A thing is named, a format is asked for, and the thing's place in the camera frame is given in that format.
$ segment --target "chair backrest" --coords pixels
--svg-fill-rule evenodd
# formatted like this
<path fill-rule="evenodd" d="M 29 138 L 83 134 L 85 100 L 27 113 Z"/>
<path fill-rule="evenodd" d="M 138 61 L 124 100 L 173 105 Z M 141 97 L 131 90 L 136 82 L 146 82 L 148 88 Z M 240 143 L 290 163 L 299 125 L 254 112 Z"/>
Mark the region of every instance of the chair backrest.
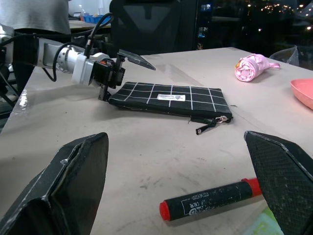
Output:
<path fill-rule="evenodd" d="M 177 0 L 112 0 L 115 47 L 135 54 L 174 52 L 180 19 Z"/>

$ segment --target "red marker cap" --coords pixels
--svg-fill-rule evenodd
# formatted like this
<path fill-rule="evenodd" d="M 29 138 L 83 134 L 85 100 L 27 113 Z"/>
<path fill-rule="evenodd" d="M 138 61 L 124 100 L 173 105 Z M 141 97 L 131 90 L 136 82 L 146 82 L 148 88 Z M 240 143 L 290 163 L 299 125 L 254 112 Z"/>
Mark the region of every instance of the red marker cap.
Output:
<path fill-rule="evenodd" d="M 160 203 L 160 214 L 163 220 L 170 221 L 171 214 L 166 201 Z"/>
<path fill-rule="evenodd" d="M 262 195 L 262 191 L 260 189 L 259 181 L 257 178 L 254 179 L 242 179 L 241 181 L 247 182 L 252 190 L 252 197 Z"/>

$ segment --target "plastic bag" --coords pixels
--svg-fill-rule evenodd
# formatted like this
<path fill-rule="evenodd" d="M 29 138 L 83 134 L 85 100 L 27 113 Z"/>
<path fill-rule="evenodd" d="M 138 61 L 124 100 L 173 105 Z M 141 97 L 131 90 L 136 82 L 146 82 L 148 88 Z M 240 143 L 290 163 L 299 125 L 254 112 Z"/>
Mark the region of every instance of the plastic bag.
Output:
<path fill-rule="evenodd" d="M 269 58 L 286 64 L 299 66 L 299 52 L 297 46 L 275 52 Z"/>

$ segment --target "black grid pouch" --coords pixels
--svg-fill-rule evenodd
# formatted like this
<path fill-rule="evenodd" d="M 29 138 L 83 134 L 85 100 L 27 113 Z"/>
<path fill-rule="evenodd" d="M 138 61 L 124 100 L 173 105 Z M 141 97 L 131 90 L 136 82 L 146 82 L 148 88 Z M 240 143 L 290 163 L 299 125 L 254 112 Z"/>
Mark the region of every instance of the black grid pouch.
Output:
<path fill-rule="evenodd" d="M 109 103 L 134 110 L 191 117 L 191 121 L 206 124 L 196 130 L 197 134 L 232 119 L 221 89 L 126 82 L 109 98 Z"/>

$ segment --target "black marker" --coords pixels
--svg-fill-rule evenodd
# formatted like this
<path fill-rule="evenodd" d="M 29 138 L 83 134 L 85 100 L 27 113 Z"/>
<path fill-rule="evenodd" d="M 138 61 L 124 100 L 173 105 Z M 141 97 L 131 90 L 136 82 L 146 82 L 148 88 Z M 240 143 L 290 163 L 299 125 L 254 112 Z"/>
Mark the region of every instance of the black marker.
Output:
<path fill-rule="evenodd" d="M 160 203 L 160 214 L 164 220 L 171 221 L 261 194 L 259 182 L 256 178 L 251 180 L 242 179 L 241 182 L 234 184 L 167 199 Z"/>

